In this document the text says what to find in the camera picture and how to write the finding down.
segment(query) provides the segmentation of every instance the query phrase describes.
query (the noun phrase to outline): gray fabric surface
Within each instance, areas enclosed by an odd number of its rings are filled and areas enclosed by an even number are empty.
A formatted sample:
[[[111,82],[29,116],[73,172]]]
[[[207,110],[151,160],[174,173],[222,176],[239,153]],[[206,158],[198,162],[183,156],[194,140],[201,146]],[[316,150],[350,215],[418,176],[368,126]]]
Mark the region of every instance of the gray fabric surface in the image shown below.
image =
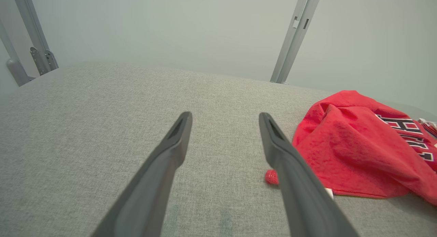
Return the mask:
[[[174,69],[85,63],[0,102],[0,235],[89,236],[183,111],[193,113],[162,236],[288,236],[264,182],[258,114],[291,138],[329,93]],[[407,195],[335,196],[362,237],[436,236],[437,210]]]

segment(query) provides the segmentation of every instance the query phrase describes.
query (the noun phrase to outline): vertical metal bar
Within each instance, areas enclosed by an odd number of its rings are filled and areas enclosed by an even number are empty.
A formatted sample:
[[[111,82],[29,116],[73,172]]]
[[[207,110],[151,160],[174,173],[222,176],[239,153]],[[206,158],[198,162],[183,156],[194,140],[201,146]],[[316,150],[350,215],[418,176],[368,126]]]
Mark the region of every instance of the vertical metal bar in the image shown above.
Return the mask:
[[[286,37],[284,40],[284,44],[282,45],[281,53],[279,55],[278,61],[275,66],[275,70],[273,71],[271,82],[275,83],[284,83],[288,77],[288,74],[292,68],[293,62],[296,59],[296,55],[299,51],[299,48],[303,42],[303,38],[305,37],[306,30],[311,23],[312,17],[314,15],[315,9],[319,0],[307,0],[306,4],[304,4],[304,9],[302,12],[302,16],[300,19],[300,23],[297,28],[293,32],[293,37],[290,39]],[[288,30],[294,29],[293,25],[290,23],[290,27]]]
[[[3,42],[6,51],[9,54],[10,59],[6,62],[6,66],[17,82],[18,86],[21,86],[30,81],[28,75],[25,72],[22,64],[20,63],[20,59],[18,58],[17,52],[15,51],[14,46],[12,45],[11,40],[4,28],[3,23],[0,20],[0,40]]]
[[[270,81],[276,83],[278,81],[279,73],[282,70],[284,62],[287,57],[288,50],[290,49],[290,45],[292,43],[293,37],[295,36],[296,28],[293,26],[298,21],[301,20],[302,12],[304,10],[305,4],[307,0],[298,0],[296,3],[295,11],[293,12],[293,17],[288,26],[287,34],[285,35],[284,43],[282,44],[281,52],[279,53],[278,60],[276,62],[276,66],[273,71],[273,75],[270,78]]]
[[[39,55],[41,55],[41,58],[44,59],[43,63],[45,68],[48,69],[48,71],[53,69],[54,66],[57,68],[57,63],[50,65],[49,62],[45,60],[45,52],[46,50],[50,49],[48,48],[47,40],[45,39],[44,32],[42,31],[42,27],[39,23],[32,0],[15,0],[15,2],[34,47],[37,48]]]

